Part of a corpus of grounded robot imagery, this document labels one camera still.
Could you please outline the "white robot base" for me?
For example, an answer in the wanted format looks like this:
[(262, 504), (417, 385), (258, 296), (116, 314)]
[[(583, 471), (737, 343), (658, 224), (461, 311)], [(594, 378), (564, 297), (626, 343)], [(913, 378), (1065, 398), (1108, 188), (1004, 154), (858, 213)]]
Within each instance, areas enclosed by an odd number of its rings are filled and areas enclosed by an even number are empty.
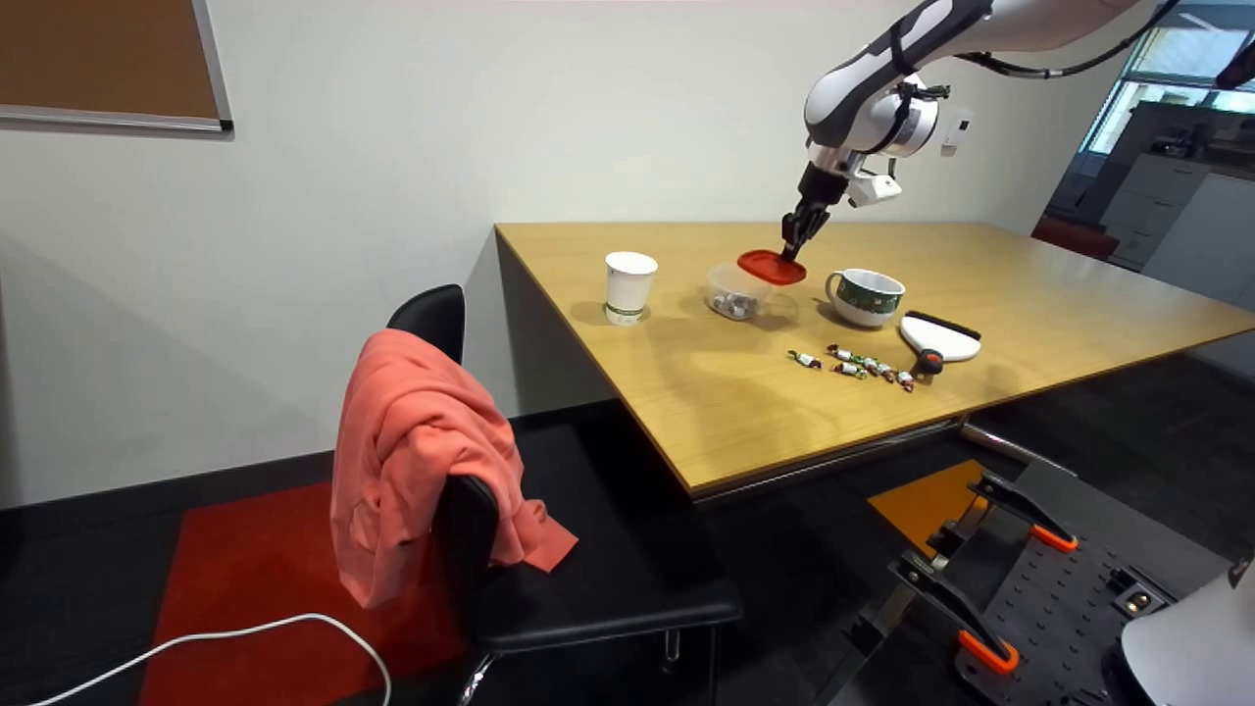
[(1255, 565), (1128, 621), (1121, 659), (1154, 706), (1255, 706)]

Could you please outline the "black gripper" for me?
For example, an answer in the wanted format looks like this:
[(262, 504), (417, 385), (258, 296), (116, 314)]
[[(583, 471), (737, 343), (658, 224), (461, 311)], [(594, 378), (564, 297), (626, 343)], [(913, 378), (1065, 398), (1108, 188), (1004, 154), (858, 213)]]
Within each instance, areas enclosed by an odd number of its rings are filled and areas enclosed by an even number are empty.
[(823, 171), (814, 166), (804, 168), (796, 185), (796, 209), (779, 221), (779, 258), (796, 264), (810, 237), (828, 224), (832, 209), (844, 202), (845, 177)]

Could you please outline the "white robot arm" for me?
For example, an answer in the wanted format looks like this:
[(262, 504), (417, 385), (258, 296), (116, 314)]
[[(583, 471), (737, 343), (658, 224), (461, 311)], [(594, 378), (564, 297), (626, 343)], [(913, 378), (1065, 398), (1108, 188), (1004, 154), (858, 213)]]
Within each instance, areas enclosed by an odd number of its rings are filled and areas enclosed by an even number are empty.
[(858, 55), (814, 80), (804, 103), (810, 160), (800, 202), (779, 216), (779, 258), (828, 224), (835, 204), (894, 202), (900, 185), (874, 171), (869, 158), (909, 158), (933, 131), (945, 88), (925, 88), (937, 58), (964, 58), (1007, 80), (1065, 80), (1106, 62), (1106, 51), (1069, 66), (1019, 66), (1028, 51), (1064, 51), (1137, 0), (919, 0)]

